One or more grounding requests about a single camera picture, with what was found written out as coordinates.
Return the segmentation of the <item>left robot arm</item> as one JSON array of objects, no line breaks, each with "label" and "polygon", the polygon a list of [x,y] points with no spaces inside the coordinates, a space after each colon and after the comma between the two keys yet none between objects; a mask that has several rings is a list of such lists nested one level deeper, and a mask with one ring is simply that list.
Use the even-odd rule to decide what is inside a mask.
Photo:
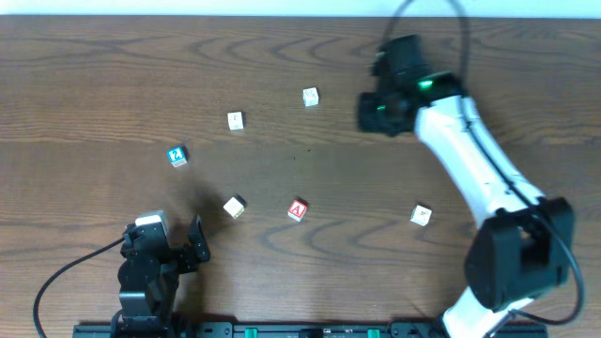
[{"label": "left robot arm", "polygon": [[179,277],[210,260],[200,216],[193,218],[187,238],[186,244],[172,246],[162,210],[126,227],[120,249],[125,262],[117,274],[121,310],[111,320],[112,337],[194,337],[193,324],[174,313],[174,304]]}]

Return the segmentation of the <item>red letter A block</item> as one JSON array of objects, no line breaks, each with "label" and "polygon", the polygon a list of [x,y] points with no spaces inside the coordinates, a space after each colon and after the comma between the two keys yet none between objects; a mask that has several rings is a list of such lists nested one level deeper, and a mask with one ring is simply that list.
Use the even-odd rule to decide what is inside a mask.
[{"label": "red letter A block", "polygon": [[299,199],[295,199],[292,201],[290,207],[287,210],[287,215],[297,221],[300,222],[304,217],[307,211],[307,205]]}]

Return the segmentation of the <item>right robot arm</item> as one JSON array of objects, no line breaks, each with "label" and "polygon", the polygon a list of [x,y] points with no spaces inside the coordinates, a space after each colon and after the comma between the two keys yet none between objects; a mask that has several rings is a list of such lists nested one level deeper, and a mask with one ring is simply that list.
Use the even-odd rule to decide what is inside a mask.
[{"label": "right robot arm", "polygon": [[365,132],[411,131],[438,158],[468,205],[477,233],[464,263],[468,283],[431,325],[431,337],[494,337],[517,316],[560,326],[581,313],[585,284],[572,250],[575,216],[514,167],[450,72],[376,70],[360,96]]}]

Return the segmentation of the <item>blue number 2 block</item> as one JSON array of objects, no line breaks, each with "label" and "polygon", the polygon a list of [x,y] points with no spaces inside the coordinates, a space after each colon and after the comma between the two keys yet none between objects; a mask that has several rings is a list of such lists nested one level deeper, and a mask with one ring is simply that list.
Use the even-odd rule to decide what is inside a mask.
[{"label": "blue number 2 block", "polygon": [[188,163],[186,151],[183,146],[175,146],[167,151],[169,162],[174,167],[179,167]]}]

